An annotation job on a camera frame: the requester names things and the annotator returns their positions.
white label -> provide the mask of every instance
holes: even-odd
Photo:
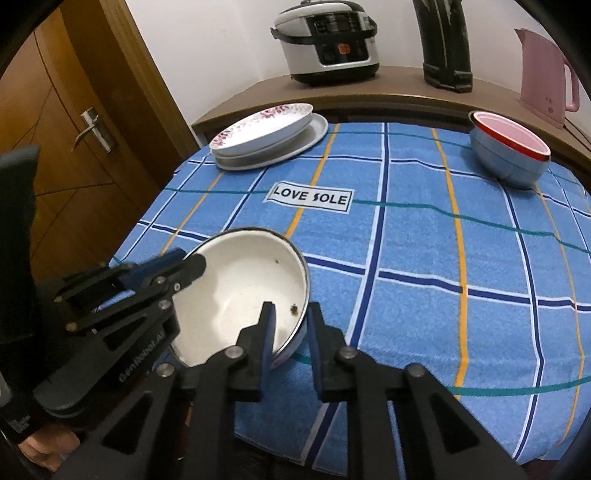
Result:
[[[315,187],[290,181],[278,181],[273,185],[265,202],[275,202],[289,207],[314,208],[331,212],[349,213],[354,190]]]

pink electric kettle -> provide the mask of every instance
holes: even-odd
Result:
[[[565,112],[579,110],[579,79],[560,49],[550,40],[525,28],[516,29],[523,47],[521,104],[555,127],[564,126]],[[566,105],[566,74],[570,69],[573,103]]]

rice cooker control panel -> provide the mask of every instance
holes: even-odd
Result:
[[[306,21],[312,36],[322,37],[334,33],[361,31],[357,12],[338,12],[334,14],[314,15]],[[369,58],[365,40],[352,40],[349,43],[326,43],[316,45],[316,53],[322,65],[336,65],[364,61]]]

stack of plates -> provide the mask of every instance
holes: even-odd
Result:
[[[317,144],[329,124],[309,103],[278,105],[236,122],[210,143],[217,166],[248,170],[287,160]]]

white wall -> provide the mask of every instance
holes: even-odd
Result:
[[[261,79],[232,0],[127,0],[188,124]]]
[[[382,65],[421,67],[412,0],[358,0],[378,24]],[[255,82],[288,73],[269,31],[299,0],[127,0],[146,44],[188,123]],[[550,38],[514,0],[463,0],[475,78],[521,89],[515,28]],[[568,117],[591,133],[591,101]]]

